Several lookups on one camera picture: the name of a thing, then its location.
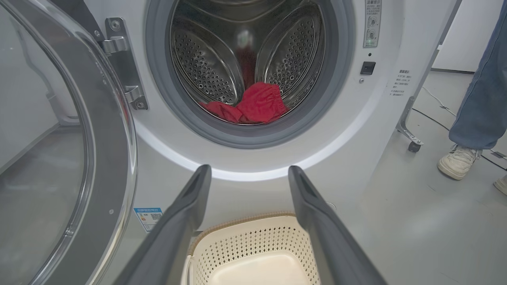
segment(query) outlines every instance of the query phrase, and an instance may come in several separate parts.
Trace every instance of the washing machine opening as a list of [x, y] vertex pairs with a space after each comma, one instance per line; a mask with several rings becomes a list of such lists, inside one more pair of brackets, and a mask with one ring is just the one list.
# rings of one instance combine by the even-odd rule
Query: washing machine opening
[[[339, 95], [354, 35], [348, 4], [152, 0], [150, 68], [170, 109], [199, 135], [235, 148], [281, 144], [313, 125]], [[256, 82], [279, 86], [288, 111], [277, 121], [234, 124], [200, 105], [235, 106]]]

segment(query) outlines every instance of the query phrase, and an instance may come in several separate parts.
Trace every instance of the blue jeans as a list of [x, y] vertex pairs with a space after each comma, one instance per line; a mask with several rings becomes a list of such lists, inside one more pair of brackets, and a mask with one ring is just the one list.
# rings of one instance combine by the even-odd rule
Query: blue jeans
[[466, 91], [449, 139], [472, 149], [490, 149], [507, 129], [507, 0], [479, 69]]

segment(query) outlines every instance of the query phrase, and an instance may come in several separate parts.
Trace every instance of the gray rubber seal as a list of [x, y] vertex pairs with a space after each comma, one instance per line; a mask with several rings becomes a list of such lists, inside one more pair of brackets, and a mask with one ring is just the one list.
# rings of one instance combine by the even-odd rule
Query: gray rubber seal
[[317, 0], [323, 16], [325, 55], [312, 92], [279, 120], [235, 125], [210, 116], [187, 96], [172, 63], [169, 35], [175, 0], [151, 0], [146, 21], [146, 53], [157, 87], [171, 110], [190, 129], [215, 143], [241, 149], [282, 144], [315, 124], [338, 97], [354, 51], [354, 12], [350, 0]]

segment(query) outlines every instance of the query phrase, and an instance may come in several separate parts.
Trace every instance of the basket rim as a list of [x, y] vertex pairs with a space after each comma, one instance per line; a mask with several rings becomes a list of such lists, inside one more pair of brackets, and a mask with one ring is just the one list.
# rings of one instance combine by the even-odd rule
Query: basket rim
[[195, 249], [197, 247], [197, 244], [200, 241], [202, 241], [202, 239], [205, 236], [209, 235], [212, 232], [215, 232], [215, 231], [227, 228], [227, 227], [239, 225], [239, 224], [242, 224], [242, 223], [246, 223], [246, 222], [251, 222], [251, 221], [256, 221], [256, 220], [262, 220], [262, 219], [268, 219], [268, 218], [276, 218], [276, 217], [294, 217], [295, 218], [296, 214], [294, 212], [291, 212], [291, 211], [270, 212], [270, 213], [264, 213], [264, 214], [260, 214], [260, 215], [256, 215], [256, 216], [250, 216], [250, 217], [246, 217], [246, 218], [242, 218], [242, 219], [232, 220], [232, 221], [229, 221], [229, 222], [218, 224], [216, 226], [209, 227], [209, 228], [205, 229], [204, 231], [202, 231], [202, 233], [200, 233], [195, 238], [195, 240], [190, 245], [189, 250], [187, 251], [187, 256], [188, 255], [194, 256], [194, 251], [195, 251]]

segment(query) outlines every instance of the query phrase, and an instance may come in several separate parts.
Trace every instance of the metal stand leg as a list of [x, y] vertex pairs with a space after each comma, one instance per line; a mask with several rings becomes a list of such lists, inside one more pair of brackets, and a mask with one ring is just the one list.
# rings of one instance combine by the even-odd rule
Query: metal stand leg
[[403, 110], [402, 116], [400, 117], [400, 120], [398, 121], [398, 124], [396, 125], [396, 129], [400, 131], [404, 136], [408, 137], [412, 142], [409, 145], [409, 151], [411, 152], [418, 152], [421, 146], [424, 144], [421, 142], [420, 139], [416, 138], [408, 129], [406, 126], [407, 118], [410, 114], [410, 111], [412, 110], [412, 106], [414, 105], [416, 96], [412, 96], [409, 98], [409, 101], [407, 102], [407, 105], [405, 106], [405, 109]]

